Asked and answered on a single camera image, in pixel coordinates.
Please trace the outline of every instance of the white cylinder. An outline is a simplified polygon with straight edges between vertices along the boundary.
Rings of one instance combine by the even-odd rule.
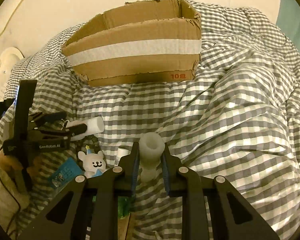
[[[87,131],[85,133],[78,134],[76,136],[71,137],[71,141],[81,140],[88,135],[102,133],[105,130],[105,124],[103,122],[102,116],[97,116],[97,117],[87,119],[84,121],[76,120],[73,122],[68,122],[66,128],[69,128],[69,127],[72,127],[75,125],[79,125],[82,123],[85,123],[87,125],[87,127],[88,127]]]
[[[140,164],[142,167],[141,181],[148,182],[155,179],[156,168],[160,163],[160,157],[165,144],[159,134],[149,132],[141,135],[139,141]]]
[[[114,166],[118,166],[121,157],[126,156],[126,155],[129,155],[129,150],[118,148],[117,156],[115,157],[115,161],[114,161]]]

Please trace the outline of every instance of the black clamp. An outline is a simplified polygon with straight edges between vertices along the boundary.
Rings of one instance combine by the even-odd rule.
[[[200,177],[171,156],[161,157],[165,188],[170,197],[183,197],[182,240],[208,240],[207,197],[215,240],[279,240],[258,212],[223,176]],[[139,144],[119,166],[99,177],[77,176],[21,233],[19,240],[117,239],[118,196],[133,196],[139,169]]]
[[[32,107],[36,80],[21,80],[15,102],[15,116],[10,138],[3,142],[5,155],[15,156],[23,166],[16,171],[15,181],[19,192],[25,193],[32,189],[32,181],[27,168],[41,152],[61,151],[69,149],[72,136],[84,133],[87,125],[80,124],[62,130],[42,127],[46,123],[66,119],[66,112],[44,114],[42,112],[29,115]]]

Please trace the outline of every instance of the bed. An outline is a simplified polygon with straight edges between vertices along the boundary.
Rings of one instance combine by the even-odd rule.
[[[15,65],[5,99],[15,97],[20,79],[37,79],[31,113],[66,111],[70,121],[101,115],[106,127],[98,138],[44,155],[30,205],[17,218],[20,230],[51,199],[47,178],[67,158],[97,144],[110,168],[119,146],[131,148],[149,131],[201,176],[225,176],[281,239],[300,226],[300,52],[257,9],[190,3],[202,16],[202,60],[192,82],[87,86],[61,53],[82,24]],[[0,120],[0,145],[12,119],[10,107]],[[160,167],[157,175],[137,186],[133,237],[180,239],[182,201],[166,196]]]

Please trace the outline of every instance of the bear figurine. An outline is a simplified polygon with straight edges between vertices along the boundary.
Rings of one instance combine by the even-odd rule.
[[[97,171],[102,173],[106,171],[106,162],[103,160],[103,152],[99,151],[98,154],[84,152],[78,152],[78,158],[83,162],[83,168],[85,170],[84,175],[87,178],[94,177]]]

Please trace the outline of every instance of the blue packet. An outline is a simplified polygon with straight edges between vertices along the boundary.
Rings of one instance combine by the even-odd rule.
[[[49,178],[52,188],[60,191],[66,184],[76,176],[83,175],[83,171],[72,158],[68,158]]]

